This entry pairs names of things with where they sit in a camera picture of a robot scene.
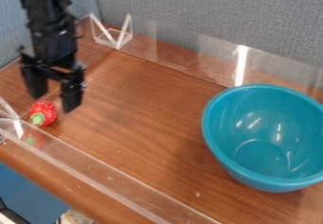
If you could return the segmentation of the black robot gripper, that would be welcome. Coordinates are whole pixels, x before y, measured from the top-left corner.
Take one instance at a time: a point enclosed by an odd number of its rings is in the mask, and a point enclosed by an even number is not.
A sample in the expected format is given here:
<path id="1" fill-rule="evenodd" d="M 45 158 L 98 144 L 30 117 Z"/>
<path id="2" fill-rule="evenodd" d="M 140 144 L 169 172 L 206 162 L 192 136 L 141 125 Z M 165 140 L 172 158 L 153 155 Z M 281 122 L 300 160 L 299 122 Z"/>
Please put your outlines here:
<path id="1" fill-rule="evenodd" d="M 48 79 L 60 81 L 61 107 L 70 112 L 82 97 L 84 64 L 77 60 L 74 26 L 29 26 L 32 45 L 20 48 L 21 76 L 33 99 L 48 93 Z"/>

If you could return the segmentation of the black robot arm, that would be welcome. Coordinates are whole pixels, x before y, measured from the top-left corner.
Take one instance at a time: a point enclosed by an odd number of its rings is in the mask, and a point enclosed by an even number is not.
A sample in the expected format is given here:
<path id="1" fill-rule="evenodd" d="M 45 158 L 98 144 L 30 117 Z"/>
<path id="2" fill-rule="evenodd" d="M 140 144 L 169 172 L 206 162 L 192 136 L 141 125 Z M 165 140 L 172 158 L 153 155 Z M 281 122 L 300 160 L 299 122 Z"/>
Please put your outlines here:
<path id="1" fill-rule="evenodd" d="M 48 93 L 48 79 L 60 83 L 61 107 L 70 112 L 80 104 L 85 65 L 76 58 L 76 17 L 70 0 L 20 0 L 26 11 L 32 48 L 20 47 L 20 70 L 33 99 Z"/>

